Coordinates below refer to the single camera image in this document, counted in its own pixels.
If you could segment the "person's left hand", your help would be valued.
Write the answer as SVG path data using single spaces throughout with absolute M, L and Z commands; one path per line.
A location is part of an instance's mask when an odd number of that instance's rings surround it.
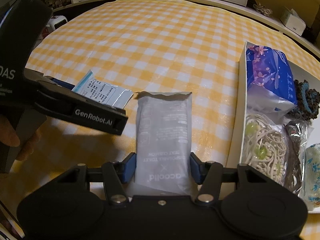
M 9 120 L 6 118 L 1 117 L 1 142 L 10 147 L 18 147 L 20 146 L 21 142 L 16 134 L 16 131 L 13 129 L 12 125 L 10 124 Z M 41 138 L 41 132 L 38 129 L 28 141 L 22 146 L 19 154 L 16 157 L 17 161 L 24 161 L 34 152 L 34 148 L 36 144 L 39 142 Z

